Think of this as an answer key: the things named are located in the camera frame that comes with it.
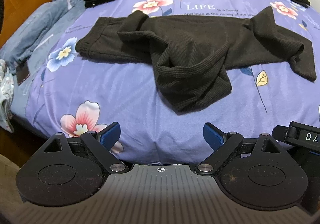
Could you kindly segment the dark brown knit pants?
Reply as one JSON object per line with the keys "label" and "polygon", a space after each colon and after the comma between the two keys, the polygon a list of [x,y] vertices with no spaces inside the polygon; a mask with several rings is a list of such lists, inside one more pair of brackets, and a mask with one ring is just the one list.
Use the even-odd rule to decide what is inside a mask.
{"label": "dark brown knit pants", "polygon": [[295,74],[317,78],[311,41],[277,25],[270,7],[249,19],[142,11],[100,17],[75,49],[94,60],[151,64],[158,90],[179,112],[229,95],[231,69],[285,61]]}

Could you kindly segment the floral patterned cloth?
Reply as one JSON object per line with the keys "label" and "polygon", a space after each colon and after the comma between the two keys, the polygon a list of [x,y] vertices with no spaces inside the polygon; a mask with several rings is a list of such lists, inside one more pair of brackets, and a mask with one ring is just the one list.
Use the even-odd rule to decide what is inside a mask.
{"label": "floral patterned cloth", "polygon": [[4,60],[1,59],[1,88],[0,88],[0,118],[1,128],[7,130],[10,133],[14,132],[14,128],[10,122],[12,119],[12,113],[10,110],[11,103],[14,96],[14,79],[10,73]]}

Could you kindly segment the dark phone on bed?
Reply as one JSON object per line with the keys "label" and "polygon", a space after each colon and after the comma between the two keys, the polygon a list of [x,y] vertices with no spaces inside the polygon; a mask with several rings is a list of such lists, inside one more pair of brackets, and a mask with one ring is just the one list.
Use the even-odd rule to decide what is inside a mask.
{"label": "dark phone on bed", "polygon": [[20,86],[30,76],[28,62],[24,61],[16,68],[17,84]]}

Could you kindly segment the purple floral bed sheet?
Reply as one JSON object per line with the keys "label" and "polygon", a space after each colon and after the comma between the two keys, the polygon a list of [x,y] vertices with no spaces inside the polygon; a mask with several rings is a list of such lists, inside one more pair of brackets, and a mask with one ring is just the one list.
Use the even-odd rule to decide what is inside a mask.
{"label": "purple floral bed sheet", "polygon": [[80,134],[113,122],[121,127],[114,152],[146,164],[199,162],[212,151],[205,123],[247,137],[291,121],[319,126],[319,82],[287,63],[228,72],[232,93],[206,109],[178,115],[156,89],[152,67],[85,60],[74,52],[99,17],[125,17],[135,8],[152,16],[220,15],[251,18],[271,7],[274,19],[312,41],[319,61],[319,13],[289,0],[116,0],[72,8],[46,33],[28,60],[29,78],[15,86],[11,111],[33,132]]}

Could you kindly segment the light blue denim jeans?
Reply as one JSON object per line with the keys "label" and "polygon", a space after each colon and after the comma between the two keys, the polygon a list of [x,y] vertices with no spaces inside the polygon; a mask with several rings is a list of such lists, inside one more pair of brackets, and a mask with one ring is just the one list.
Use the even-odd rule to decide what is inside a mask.
{"label": "light blue denim jeans", "polygon": [[41,41],[65,32],[84,11],[84,0],[52,0],[37,8],[1,48],[1,60],[10,73],[16,74]]}

